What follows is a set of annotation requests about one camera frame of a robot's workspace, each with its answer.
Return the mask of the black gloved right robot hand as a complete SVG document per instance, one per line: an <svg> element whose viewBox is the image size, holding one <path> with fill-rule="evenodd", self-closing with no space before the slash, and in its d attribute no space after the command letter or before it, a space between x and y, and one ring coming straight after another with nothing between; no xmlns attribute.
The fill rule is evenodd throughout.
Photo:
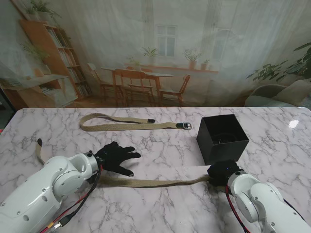
<svg viewBox="0 0 311 233"><path fill-rule="evenodd" d="M243 169L233 160L216 162L207 170L208 182L214 187L226 187L229 178L240 171L243 171Z"/></svg>

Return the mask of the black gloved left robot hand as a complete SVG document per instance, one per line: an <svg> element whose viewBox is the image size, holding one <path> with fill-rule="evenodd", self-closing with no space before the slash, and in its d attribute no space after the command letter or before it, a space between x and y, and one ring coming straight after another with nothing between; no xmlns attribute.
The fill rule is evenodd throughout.
<svg viewBox="0 0 311 233"><path fill-rule="evenodd" d="M141 155L135 150L134 147L121 147L113 141L95 153L94 157L104 170L133 177L134 173L122 167L121 163L129 159L140 158Z"/></svg>

